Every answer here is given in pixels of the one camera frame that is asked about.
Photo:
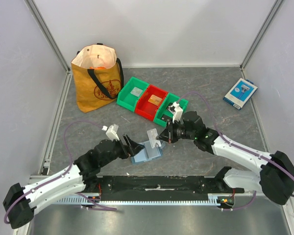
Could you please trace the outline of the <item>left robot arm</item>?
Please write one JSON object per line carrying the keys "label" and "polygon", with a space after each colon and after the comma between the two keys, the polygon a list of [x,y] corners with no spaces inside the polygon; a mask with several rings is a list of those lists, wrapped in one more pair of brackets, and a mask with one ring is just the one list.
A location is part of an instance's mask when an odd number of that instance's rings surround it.
{"label": "left robot arm", "polygon": [[4,200],[3,221],[12,229],[30,222],[34,216],[50,204],[74,193],[97,189],[102,167],[116,160],[134,157],[144,149],[144,145],[133,141],[128,135],[124,140],[101,140],[63,170],[34,184],[21,186],[13,184]]}

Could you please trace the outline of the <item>blue leather card holder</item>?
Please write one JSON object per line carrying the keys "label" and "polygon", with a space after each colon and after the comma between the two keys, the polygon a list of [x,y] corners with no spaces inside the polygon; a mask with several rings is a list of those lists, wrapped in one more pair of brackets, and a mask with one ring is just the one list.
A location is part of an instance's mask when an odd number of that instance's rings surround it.
{"label": "blue leather card holder", "polygon": [[151,147],[150,141],[145,141],[141,143],[144,146],[144,149],[141,150],[137,155],[131,157],[131,162],[133,165],[140,164],[144,162],[149,162],[156,160],[163,156],[163,148],[166,146],[163,141],[161,141],[160,147]]}

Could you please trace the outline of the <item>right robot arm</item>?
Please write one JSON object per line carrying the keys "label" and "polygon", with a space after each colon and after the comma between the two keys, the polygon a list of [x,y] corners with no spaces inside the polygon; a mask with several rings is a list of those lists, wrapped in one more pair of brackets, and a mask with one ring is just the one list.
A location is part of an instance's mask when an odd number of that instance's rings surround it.
{"label": "right robot arm", "polygon": [[184,113],[179,121],[168,120],[157,139],[167,143],[192,140],[199,150],[225,157],[247,168],[224,167],[214,181],[219,192],[224,193],[231,188],[259,191],[279,205],[285,205],[294,196],[294,165],[285,153],[264,152],[233,141],[206,127],[195,111]]}

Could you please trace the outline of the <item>silver credit card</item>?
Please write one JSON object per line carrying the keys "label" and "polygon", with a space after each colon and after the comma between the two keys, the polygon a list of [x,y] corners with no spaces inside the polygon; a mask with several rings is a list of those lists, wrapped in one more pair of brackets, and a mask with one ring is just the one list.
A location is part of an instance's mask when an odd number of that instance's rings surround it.
{"label": "silver credit card", "polygon": [[147,131],[147,136],[151,145],[151,148],[161,148],[161,142],[160,140],[157,139],[158,137],[158,133],[157,133],[157,129],[150,129]]}

